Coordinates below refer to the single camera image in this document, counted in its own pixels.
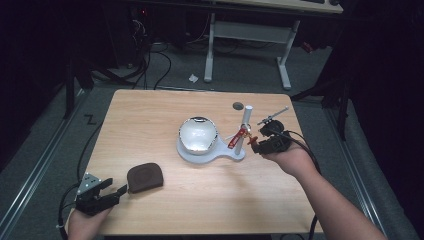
red clamp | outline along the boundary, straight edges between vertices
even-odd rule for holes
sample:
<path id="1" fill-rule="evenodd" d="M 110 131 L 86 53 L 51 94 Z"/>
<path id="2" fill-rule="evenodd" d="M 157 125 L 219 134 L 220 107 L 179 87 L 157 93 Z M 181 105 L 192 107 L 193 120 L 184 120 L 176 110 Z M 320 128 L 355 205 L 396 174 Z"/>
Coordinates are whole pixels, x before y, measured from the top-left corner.
<path id="1" fill-rule="evenodd" d="M 233 137 L 233 139 L 231 139 L 230 143 L 228 144 L 228 148 L 229 149 L 233 149 L 237 142 L 240 140 L 241 137 L 243 137 L 247 132 L 247 129 L 245 128 L 240 128 L 240 130 L 236 133 L 236 135 Z"/>

silver metal part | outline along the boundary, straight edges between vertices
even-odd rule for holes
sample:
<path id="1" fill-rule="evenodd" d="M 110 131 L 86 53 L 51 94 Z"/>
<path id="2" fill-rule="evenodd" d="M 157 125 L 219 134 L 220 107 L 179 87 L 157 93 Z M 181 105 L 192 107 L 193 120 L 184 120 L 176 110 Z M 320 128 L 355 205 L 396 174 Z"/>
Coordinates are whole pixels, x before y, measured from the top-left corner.
<path id="1" fill-rule="evenodd" d="M 273 115 L 268 116 L 268 117 L 267 117 L 267 118 L 265 118 L 264 120 L 262 120 L 262 121 L 258 122 L 258 125 L 261 125 L 262 123 L 266 123 L 266 122 L 268 122 L 268 121 L 271 121 L 273 118 L 275 118 L 276 116 L 280 115 L 281 113 L 283 113 L 283 112 L 285 112 L 285 111 L 287 111 L 287 110 L 289 110 L 289 107 L 288 107 L 288 106 L 286 106 L 283 110 L 281 110 L 281 111 L 279 111 L 279 112 L 276 112 L 276 113 L 274 113 Z"/>
<path id="2" fill-rule="evenodd" d="M 94 187 L 98 186 L 102 182 L 101 179 L 91 175 L 90 173 L 85 173 L 84 177 L 82 178 L 81 184 L 78 188 L 78 195 L 81 195 L 85 192 L 87 192 L 90 189 L 93 189 Z"/>

desk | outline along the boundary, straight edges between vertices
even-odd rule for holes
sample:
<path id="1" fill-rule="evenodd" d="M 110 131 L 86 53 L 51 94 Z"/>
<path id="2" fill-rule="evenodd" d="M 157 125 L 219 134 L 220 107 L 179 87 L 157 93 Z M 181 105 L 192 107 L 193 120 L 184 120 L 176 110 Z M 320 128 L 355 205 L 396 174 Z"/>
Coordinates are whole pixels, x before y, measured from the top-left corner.
<path id="1" fill-rule="evenodd" d="M 338 14 L 343 12 L 343 9 L 340 7 L 340 5 L 332 6 L 329 3 L 329 0 L 326 0 L 323 4 L 300 0 L 217 0 L 214 1 L 214 3 L 215 2 L 282 8 L 298 11 L 315 11 Z M 215 14 L 212 14 L 209 28 L 209 49 L 205 65 L 205 82 L 212 81 L 214 38 L 233 38 L 284 44 L 284 51 L 281 53 L 281 56 L 277 58 L 277 66 L 280 71 L 283 88 L 285 90 L 290 90 L 291 83 L 287 74 L 286 61 L 290 53 L 290 49 L 293 45 L 293 41 L 296 37 L 299 24 L 300 20 L 294 21 L 293 26 L 290 27 L 269 27 L 254 24 L 215 21 Z"/>
<path id="2" fill-rule="evenodd" d="M 233 109 L 234 102 L 253 106 L 253 133 L 259 130 L 257 122 L 285 106 L 290 110 L 275 119 L 301 133 L 286 95 L 118 90 L 87 172 L 101 179 L 113 178 L 106 190 L 114 192 L 127 183 L 129 169 L 154 162 L 163 171 L 164 186 L 123 195 L 100 233 L 308 232 L 314 212 L 301 186 L 278 165 L 254 154 L 246 143 L 241 162 L 218 158 L 197 165 L 178 155 L 178 130 L 190 117 L 211 119 L 222 138 L 237 132 L 243 111 Z"/>

forearm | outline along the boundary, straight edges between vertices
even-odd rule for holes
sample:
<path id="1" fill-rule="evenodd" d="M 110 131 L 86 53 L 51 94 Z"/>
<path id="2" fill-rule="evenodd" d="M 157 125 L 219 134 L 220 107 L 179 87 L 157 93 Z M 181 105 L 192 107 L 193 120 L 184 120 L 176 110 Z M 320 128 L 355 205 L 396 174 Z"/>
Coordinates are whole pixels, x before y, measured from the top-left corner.
<path id="1" fill-rule="evenodd" d="M 328 239 L 386 239 L 361 211 L 317 172 L 297 179 Z"/>
<path id="2" fill-rule="evenodd" d="M 96 237 L 100 225 L 106 219 L 112 208 L 106 209 L 94 216 L 88 216 L 74 210 L 69 217 L 68 239 L 91 240 Z"/>

white bowl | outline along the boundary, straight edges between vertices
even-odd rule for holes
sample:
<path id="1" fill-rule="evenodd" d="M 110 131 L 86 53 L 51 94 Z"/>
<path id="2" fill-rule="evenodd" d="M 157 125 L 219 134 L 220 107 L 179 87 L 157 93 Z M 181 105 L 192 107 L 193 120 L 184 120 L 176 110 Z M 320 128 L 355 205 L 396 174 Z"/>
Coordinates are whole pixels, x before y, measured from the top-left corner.
<path id="1" fill-rule="evenodd" d="M 203 155 L 213 149 L 218 131 L 211 120 L 193 117 L 181 125 L 179 135 L 183 147 L 189 153 Z"/>

